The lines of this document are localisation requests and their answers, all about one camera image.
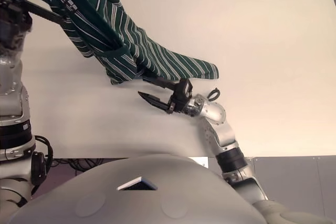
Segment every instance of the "green striped shirt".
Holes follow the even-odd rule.
[[[64,32],[84,57],[96,57],[112,84],[146,75],[217,79],[214,64],[169,51],[150,39],[120,0],[43,0],[65,17]]]

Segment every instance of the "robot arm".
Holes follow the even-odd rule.
[[[189,80],[167,83],[158,79],[146,78],[147,82],[174,91],[168,104],[159,98],[139,92],[149,104],[165,110],[198,117],[203,139],[209,144],[222,170],[222,178],[230,184],[247,202],[253,205],[268,224],[336,224],[326,218],[311,214],[292,212],[285,206],[268,200],[252,168],[248,165],[235,134],[226,121],[224,108],[200,94],[192,96]]]
[[[34,151],[28,93],[21,81],[20,57],[32,26],[28,11],[61,20],[27,0],[0,0],[0,223],[27,203],[46,178],[44,154]]]

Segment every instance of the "black clamp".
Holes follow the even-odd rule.
[[[168,88],[174,91],[170,96],[168,103],[161,102],[158,97],[151,94],[138,92],[150,105],[164,110],[168,114],[173,112],[181,113],[192,98],[193,86],[189,79],[181,79],[178,83],[149,77],[143,77],[143,80],[161,88]]]

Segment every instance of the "black rubber joint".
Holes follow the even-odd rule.
[[[223,173],[233,172],[247,166],[245,157],[239,147],[218,154],[216,159]]]

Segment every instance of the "white table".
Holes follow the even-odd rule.
[[[193,80],[194,93],[221,90],[246,156],[336,154],[333,0],[121,1],[157,42],[217,64],[220,79]],[[57,25],[34,16],[23,62],[33,131],[56,157],[209,155],[192,120],[137,94],[169,91],[140,80],[110,85]]]

